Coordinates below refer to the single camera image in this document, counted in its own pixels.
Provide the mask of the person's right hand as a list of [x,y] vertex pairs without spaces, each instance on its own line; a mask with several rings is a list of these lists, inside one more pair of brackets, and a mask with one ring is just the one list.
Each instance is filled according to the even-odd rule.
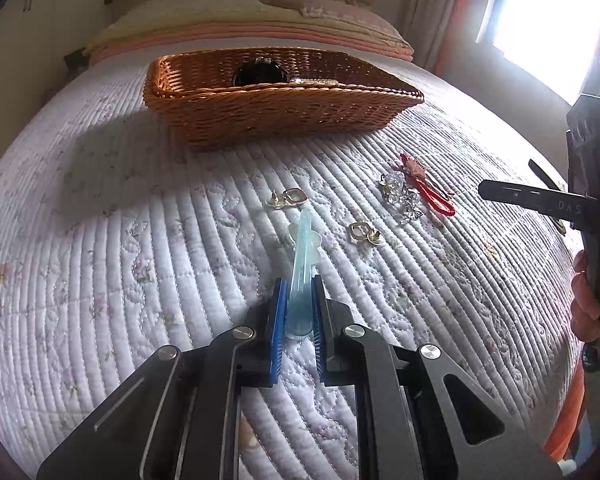
[[586,278],[586,253],[580,250],[574,258],[571,289],[571,330],[580,341],[589,344],[600,338],[600,304]]

